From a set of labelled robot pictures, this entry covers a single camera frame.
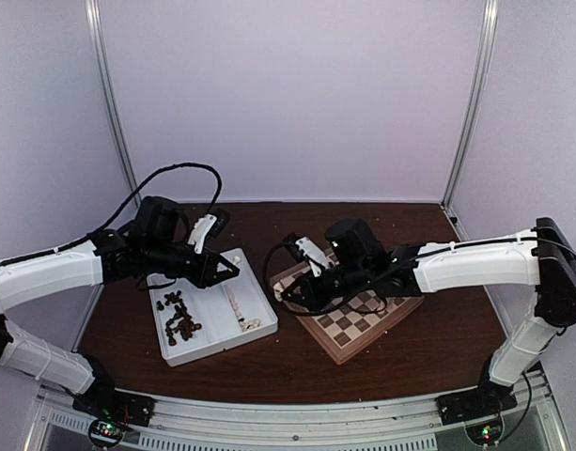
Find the light chess queen piece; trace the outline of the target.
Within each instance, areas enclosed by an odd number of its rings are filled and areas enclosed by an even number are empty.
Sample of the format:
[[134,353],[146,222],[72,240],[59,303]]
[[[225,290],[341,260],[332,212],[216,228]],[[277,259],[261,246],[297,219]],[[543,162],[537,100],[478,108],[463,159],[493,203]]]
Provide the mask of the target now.
[[282,298],[281,294],[282,294],[281,290],[277,290],[277,289],[272,290],[272,295],[273,295],[274,299],[276,301],[278,301],[279,303],[283,302],[283,298]]

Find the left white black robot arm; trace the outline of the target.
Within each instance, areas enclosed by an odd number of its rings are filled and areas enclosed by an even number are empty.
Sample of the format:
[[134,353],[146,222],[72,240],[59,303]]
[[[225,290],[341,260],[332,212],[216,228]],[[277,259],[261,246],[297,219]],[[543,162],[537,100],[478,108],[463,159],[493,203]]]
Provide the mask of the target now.
[[225,210],[208,210],[191,224],[180,204],[148,196],[118,229],[104,226],[74,243],[0,260],[0,365],[61,385],[102,417],[116,415],[122,398],[98,360],[39,341],[7,319],[6,311],[58,292],[150,274],[214,287],[240,272],[206,246],[229,220]]

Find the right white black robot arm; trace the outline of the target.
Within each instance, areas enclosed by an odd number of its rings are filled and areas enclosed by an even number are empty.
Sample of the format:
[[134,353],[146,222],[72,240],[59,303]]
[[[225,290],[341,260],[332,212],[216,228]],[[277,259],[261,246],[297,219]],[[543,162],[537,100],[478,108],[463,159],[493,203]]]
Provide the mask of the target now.
[[287,286],[271,286],[273,297],[294,305],[298,316],[326,314],[331,301],[347,302],[369,290],[386,299],[475,286],[534,287],[534,306],[486,361],[480,382],[469,394],[469,407],[477,414],[499,405],[553,338],[576,324],[576,253],[548,217],[504,237],[406,244],[392,250],[383,247],[362,219],[341,220],[324,238],[333,260],[305,236],[290,234],[281,244],[309,267]]

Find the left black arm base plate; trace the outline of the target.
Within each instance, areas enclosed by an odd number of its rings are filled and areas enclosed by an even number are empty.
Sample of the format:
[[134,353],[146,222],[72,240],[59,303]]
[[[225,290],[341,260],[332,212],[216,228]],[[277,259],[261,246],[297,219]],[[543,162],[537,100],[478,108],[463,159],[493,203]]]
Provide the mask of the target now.
[[155,407],[155,400],[152,397],[127,392],[115,392],[112,402],[108,404],[95,401],[87,395],[72,395],[72,397],[74,410],[123,427],[147,427]]

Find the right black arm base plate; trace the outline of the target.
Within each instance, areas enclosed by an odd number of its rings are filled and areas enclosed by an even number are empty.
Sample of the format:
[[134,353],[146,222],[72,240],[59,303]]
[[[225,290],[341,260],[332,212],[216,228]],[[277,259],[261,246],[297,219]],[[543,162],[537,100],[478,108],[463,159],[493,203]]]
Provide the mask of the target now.
[[518,405],[517,399],[511,393],[502,395],[481,392],[477,388],[439,396],[436,403],[445,426],[495,415]]

